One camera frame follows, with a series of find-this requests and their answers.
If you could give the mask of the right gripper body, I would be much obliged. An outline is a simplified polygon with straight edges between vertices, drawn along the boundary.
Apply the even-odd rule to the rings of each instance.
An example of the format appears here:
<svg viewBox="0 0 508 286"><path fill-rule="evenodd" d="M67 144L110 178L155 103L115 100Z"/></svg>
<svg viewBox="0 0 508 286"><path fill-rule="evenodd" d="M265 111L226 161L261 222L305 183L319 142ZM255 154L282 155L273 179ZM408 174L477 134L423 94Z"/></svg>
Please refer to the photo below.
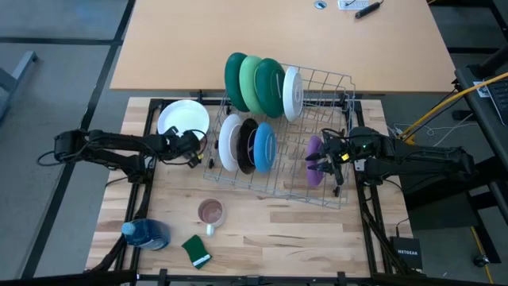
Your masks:
<svg viewBox="0 0 508 286"><path fill-rule="evenodd" d="M345 136L334 129L323 129L323 152L328 159L328 173L334 175L337 186L344 183L342 165L354 160L372 157L378 152L381 134L371 128L360 126Z"/></svg>

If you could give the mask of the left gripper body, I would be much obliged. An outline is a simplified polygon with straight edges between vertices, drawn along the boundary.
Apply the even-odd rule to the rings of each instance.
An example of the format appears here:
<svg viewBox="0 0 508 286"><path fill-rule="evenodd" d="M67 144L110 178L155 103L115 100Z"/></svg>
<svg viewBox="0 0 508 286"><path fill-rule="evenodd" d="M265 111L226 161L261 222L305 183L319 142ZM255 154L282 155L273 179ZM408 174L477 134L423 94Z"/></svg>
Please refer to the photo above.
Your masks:
<svg viewBox="0 0 508 286"><path fill-rule="evenodd" d="M178 129L175 126L170 127L164 137L167 139L167 152L160 156L160 161L166 165L187 165L195 168L202 162L201 142L195 132L201 133L198 129L189 129L178 135ZM187 161L171 163L171 160L184 157Z"/></svg>

